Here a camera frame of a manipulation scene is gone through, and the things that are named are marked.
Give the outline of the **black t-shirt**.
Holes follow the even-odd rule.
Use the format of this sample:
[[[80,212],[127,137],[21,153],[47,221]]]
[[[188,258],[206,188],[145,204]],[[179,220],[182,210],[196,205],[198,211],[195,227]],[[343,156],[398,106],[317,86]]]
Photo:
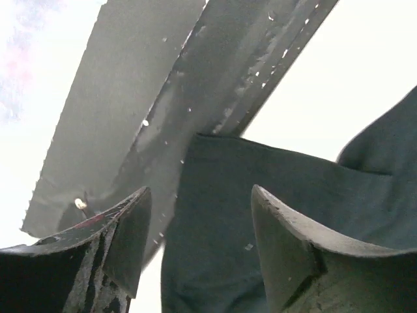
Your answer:
[[[163,312],[415,312],[416,91],[335,162],[196,136],[165,239]]]

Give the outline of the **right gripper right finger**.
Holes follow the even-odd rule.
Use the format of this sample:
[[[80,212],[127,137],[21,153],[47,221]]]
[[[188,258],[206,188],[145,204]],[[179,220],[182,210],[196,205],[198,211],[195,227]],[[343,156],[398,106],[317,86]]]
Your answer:
[[[416,251],[373,245],[295,211],[260,186],[252,217],[271,312],[415,312]]]

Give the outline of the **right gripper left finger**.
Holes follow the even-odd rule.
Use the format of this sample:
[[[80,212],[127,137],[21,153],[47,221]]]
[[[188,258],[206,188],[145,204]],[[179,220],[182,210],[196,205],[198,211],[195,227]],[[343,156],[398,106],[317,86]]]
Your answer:
[[[128,312],[136,297],[152,196],[122,202],[33,245],[1,249],[2,312]]]

